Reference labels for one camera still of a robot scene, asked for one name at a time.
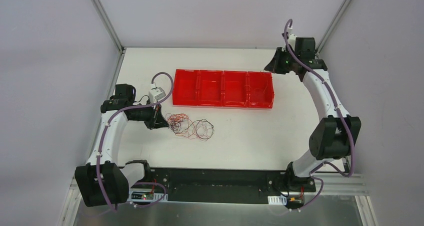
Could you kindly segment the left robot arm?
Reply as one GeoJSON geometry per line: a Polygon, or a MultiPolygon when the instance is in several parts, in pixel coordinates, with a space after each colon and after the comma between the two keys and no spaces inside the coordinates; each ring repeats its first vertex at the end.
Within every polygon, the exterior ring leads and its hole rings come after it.
{"type": "Polygon", "coordinates": [[[94,149],[83,166],[75,169],[74,177],[86,206],[109,205],[127,201],[130,188],[137,184],[147,188],[152,183],[150,165],[146,160],[132,160],[118,166],[119,147],[128,122],[143,122],[147,129],[167,128],[159,104],[167,98],[165,91],[151,83],[145,105],[135,104],[136,89],[129,84],[117,84],[114,94],[103,102],[101,131],[94,149]]]}

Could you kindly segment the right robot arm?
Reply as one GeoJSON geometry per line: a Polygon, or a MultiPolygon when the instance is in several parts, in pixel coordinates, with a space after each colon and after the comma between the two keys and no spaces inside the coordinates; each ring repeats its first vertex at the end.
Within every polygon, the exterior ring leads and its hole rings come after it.
{"type": "Polygon", "coordinates": [[[285,47],[278,47],[264,70],[275,74],[294,72],[310,93],[316,107],[319,123],[308,140],[309,149],[287,166],[284,185],[298,190],[323,165],[351,157],[351,171],[355,168],[355,143],[362,126],[358,117],[351,116],[342,105],[330,81],[328,68],[315,57],[315,40],[284,33],[285,47]]]}

